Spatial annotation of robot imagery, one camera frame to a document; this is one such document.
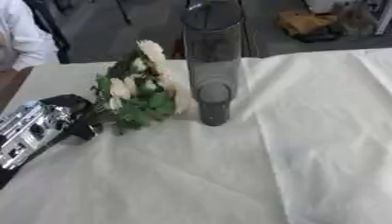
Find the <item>white rose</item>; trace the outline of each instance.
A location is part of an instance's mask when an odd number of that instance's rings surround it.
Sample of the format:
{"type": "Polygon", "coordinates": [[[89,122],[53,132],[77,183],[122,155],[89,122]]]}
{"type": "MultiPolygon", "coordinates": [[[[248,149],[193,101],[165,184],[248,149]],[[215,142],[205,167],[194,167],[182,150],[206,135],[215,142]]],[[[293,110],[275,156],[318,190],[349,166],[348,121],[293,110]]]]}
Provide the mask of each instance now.
{"type": "Polygon", "coordinates": [[[122,80],[110,79],[110,81],[112,83],[110,86],[110,93],[114,97],[120,97],[123,98],[124,100],[130,99],[131,92],[122,80]]]}
{"type": "Polygon", "coordinates": [[[167,90],[176,90],[176,85],[172,81],[172,77],[169,76],[168,74],[159,76],[160,79],[160,85],[167,90]]]}
{"type": "Polygon", "coordinates": [[[158,64],[166,60],[164,49],[159,44],[150,40],[141,40],[137,41],[137,45],[152,62],[158,64]]]}
{"type": "Polygon", "coordinates": [[[135,95],[137,93],[137,84],[135,83],[135,78],[133,76],[125,78],[124,83],[130,91],[130,95],[135,95]]]}
{"type": "Polygon", "coordinates": [[[118,97],[110,98],[108,105],[112,110],[120,109],[123,106],[123,104],[121,103],[121,99],[118,97]]]}
{"type": "Polygon", "coordinates": [[[135,67],[138,72],[142,72],[147,69],[147,66],[140,58],[135,59],[135,61],[133,62],[133,67],[135,67]]]}
{"type": "Polygon", "coordinates": [[[188,91],[182,87],[177,87],[174,101],[176,103],[176,114],[181,114],[191,106],[192,97],[188,91]]]}
{"type": "Polygon", "coordinates": [[[157,88],[157,85],[155,85],[155,83],[152,80],[147,80],[144,86],[149,90],[155,90],[157,88]]]}

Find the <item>white sleeve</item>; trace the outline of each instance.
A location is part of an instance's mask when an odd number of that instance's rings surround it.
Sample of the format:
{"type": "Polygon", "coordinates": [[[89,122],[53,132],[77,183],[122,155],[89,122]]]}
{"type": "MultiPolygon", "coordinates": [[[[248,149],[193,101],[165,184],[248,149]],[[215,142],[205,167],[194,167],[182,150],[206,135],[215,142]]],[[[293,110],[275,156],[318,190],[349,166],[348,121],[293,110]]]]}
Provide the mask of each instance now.
{"type": "Polygon", "coordinates": [[[22,0],[10,0],[6,13],[12,47],[18,52],[12,68],[20,71],[43,64],[46,54],[44,39],[30,8],[22,0]]]}

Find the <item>chair leg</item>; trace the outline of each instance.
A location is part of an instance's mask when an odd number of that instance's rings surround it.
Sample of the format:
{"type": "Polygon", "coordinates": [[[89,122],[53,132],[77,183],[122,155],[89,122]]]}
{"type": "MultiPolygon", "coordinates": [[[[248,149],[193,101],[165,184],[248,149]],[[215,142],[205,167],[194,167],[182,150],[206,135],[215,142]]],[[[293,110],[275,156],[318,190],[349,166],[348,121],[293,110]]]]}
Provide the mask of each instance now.
{"type": "Polygon", "coordinates": [[[117,6],[120,9],[120,12],[122,14],[122,17],[127,25],[132,25],[132,21],[130,21],[130,17],[127,14],[127,11],[124,9],[123,4],[121,3],[121,0],[115,0],[117,2],[117,6]]]}

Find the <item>white tablecloth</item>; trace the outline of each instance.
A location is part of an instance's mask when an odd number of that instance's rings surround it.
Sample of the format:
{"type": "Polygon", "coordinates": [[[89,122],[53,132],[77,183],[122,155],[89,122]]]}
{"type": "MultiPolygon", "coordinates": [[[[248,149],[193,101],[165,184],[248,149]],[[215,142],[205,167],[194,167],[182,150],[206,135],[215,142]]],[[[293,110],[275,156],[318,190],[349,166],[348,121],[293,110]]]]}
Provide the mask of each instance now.
{"type": "MultiPolygon", "coordinates": [[[[109,64],[42,66],[6,111],[91,98],[109,64]]],[[[33,160],[0,192],[0,223],[390,223],[392,50],[244,59],[232,119],[176,120],[33,160]]],[[[183,61],[171,61],[187,87],[183,61]]]]}

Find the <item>gray floor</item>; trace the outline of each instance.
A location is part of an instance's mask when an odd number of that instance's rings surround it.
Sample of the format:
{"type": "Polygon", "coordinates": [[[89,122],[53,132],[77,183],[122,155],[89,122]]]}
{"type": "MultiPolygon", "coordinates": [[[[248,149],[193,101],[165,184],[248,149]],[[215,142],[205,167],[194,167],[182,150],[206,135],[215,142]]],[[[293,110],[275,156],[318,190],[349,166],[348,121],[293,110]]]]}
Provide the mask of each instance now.
{"type": "MultiPolygon", "coordinates": [[[[122,0],[133,25],[126,25],[115,0],[74,0],[78,7],[68,17],[58,17],[70,39],[72,62],[115,60],[135,47],[137,39],[157,41],[171,56],[181,33],[180,13],[186,0],[122,0]]],[[[249,57],[285,53],[361,49],[392,46],[392,37],[343,38],[304,44],[277,27],[277,13],[303,9],[301,0],[242,0],[251,51],[249,57]]]]}

